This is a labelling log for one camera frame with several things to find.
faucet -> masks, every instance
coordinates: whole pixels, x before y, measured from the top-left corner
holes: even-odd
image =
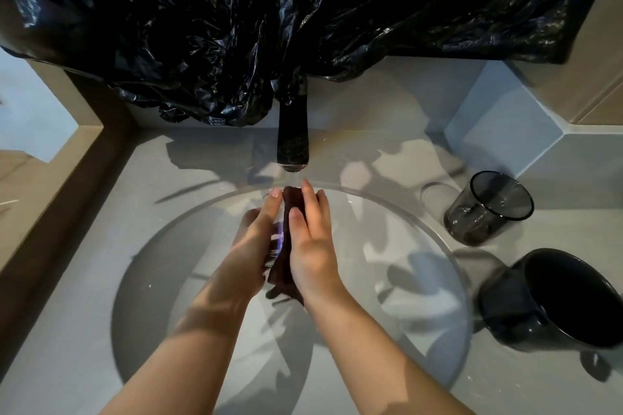
[[[286,172],[299,172],[310,159],[307,134],[307,76],[299,75],[298,90],[279,102],[276,162]]]

plastic bag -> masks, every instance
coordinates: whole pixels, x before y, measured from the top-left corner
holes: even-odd
[[[300,74],[352,79],[389,53],[562,63],[592,1],[0,0],[0,45],[172,122],[244,126]]]

human hand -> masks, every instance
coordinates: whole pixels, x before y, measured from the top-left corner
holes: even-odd
[[[331,236],[329,200],[323,190],[314,193],[311,184],[301,184],[305,200],[305,217],[301,211],[290,209],[292,253],[290,268],[294,282],[303,295],[305,305],[344,288],[338,273],[338,260]]]
[[[231,250],[219,267],[221,271],[227,271],[233,278],[231,280],[235,280],[242,291],[248,291],[251,297],[261,290],[264,283],[264,264],[282,199],[281,189],[273,187],[261,209],[254,208],[243,215]]]

countertop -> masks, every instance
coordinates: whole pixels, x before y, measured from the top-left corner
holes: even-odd
[[[276,130],[145,131],[0,385],[3,414],[95,414],[121,388],[111,317],[132,259],[167,223],[239,190],[291,181]],[[467,180],[459,159],[425,134],[310,131],[312,184],[360,191],[417,216],[454,253],[471,289],[500,262],[556,247],[623,291],[622,210],[541,210],[482,248],[462,246],[440,215]],[[623,376],[599,382],[574,352],[521,353],[475,332],[452,392],[479,415],[619,414]]]

